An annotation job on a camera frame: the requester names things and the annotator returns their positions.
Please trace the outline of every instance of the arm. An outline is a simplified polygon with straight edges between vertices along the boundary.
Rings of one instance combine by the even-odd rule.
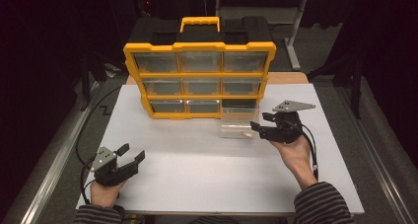
[[[319,183],[311,170],[310,145],[304,136],[283,144],[270,141],[301,187],[295,198],[298,223],[355,223],[341,193],[331,184]]]
[[[80,206],[74,223],[107,223],[119,224],[120,214],[113,209],[119,190],[125,183],[115,187],[104,187],[96,182],[91,184],[92,204]]]

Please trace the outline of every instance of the table leg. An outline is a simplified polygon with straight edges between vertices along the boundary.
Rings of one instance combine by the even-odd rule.
[[[296,71],[301,70],[301,65],[299,64],[298,57],[296,56],[295,49],[293,47],[293,42],[295,41],[296,33],[298,32],[299,24],[301,23],[302,16],[304,15],[305,5],[307,0],[301,0],[299,5],[298,12],[295,16],[295,21],[293,23],[293,30],[290,37],[284,39],[286,44],[286,49],[288,51],[290,62],[292,63],[292,68]]]

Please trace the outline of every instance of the clear plastic drawer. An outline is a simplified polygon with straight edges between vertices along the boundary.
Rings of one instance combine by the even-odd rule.
[[[257,95],[261,78],[224,78],[224,95]]]
[[[184,112],[183,100],[150,100],[154,112]]]
[[[192,113],[209,113],[219,111],[219,100],[189,100],[187,110]]]
[[[220,78],[182,78],[186,95],[216,95],[220,90]]]
[[[221,137],[253,138],[250,121],[258,122],[255,100],[223,100],[221,108]]]
[[[177,61],[173,52],[133,53],[141,72],[177,72]]]
[[[225,52],[224,71],[257,72],[263,71],[267,52]]]
[[[179,78],[143,78],[142,82],[148,95],[179,95]]]
[[[222,53],[217,51],[184,51],[178,54],[182,72],[218,72]]]

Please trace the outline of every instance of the yellow storage organizer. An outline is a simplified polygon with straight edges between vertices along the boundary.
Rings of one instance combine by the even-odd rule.
[[[150,117],[221,118],[222,108],[258,107],[276,46],[263,17],[148,18],[123,51]]]

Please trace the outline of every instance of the black curtain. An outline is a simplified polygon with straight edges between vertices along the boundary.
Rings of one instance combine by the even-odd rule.
[[[77,99],[80,50],[58,2],[0,0],[0,220]]]
[[[398,140],[418,168],[418,0],[387,0],[364,75]]]

